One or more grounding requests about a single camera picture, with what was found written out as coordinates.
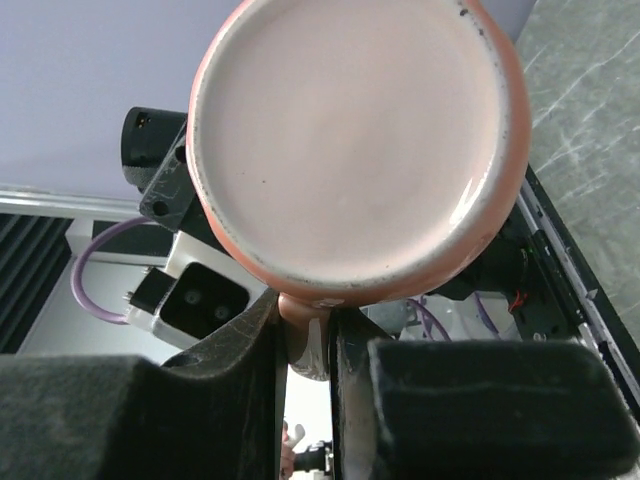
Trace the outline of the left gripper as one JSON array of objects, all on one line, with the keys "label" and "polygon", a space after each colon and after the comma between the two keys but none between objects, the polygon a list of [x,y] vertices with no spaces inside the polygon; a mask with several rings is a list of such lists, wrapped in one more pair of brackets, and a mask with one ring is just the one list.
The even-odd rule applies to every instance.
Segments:
[{"label": "left gripper", "polygon": [[186,120],[185,113],[131,108],[121,133],[122,171],[142,194],[142,216],[173,233],[207,233],[186,165]]}]

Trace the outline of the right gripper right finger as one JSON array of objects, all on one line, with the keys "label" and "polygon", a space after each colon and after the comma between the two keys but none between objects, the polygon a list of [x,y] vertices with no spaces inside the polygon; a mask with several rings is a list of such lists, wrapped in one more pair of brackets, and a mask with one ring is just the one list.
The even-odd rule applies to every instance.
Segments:
[{"label": "right gripper right finger", "polygon": [[356,309],[329,326],[338,479],[612,479],[639,434],[572,342],[400,341]]}]

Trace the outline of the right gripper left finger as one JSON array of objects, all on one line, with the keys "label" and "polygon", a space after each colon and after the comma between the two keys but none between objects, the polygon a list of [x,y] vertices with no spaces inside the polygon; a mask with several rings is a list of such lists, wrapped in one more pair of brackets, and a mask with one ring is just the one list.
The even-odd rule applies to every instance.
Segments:
[{"label": "right gripper left finger", "polygon": [[275,479],[287,362],[266,291],[156,364],[139,356],[5,355],[5,479]]}]

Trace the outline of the light pink mug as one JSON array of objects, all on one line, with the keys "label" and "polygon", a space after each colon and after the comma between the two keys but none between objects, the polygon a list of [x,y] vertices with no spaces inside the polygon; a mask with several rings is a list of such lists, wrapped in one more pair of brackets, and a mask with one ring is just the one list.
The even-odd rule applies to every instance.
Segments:
[{"label": "light pink mug", "polygon": [[244,1],[191,90],[186,162],[220,244],[324,380],[333,310],[432,291],[498,233],[529,99],[479,1]]}]

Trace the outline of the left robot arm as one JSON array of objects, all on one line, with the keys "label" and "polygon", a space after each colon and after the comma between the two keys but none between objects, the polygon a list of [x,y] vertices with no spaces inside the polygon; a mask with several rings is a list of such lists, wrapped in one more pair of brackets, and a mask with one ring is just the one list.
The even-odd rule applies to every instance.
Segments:
[{"label": "left robot arm", "polygon": [[[196,261],[205,253],[229,252],[212,233],[188,174],[184,147],[185,113],[133,107],[126,114],[121,133],[121,165],[127,182],[142,194],[141,215],[202,245]],[[498,236],[464,270],[431,290],[451,300],[464,300],[475,291],[513,293],[532,278],[533,255],[519,237]]]}]

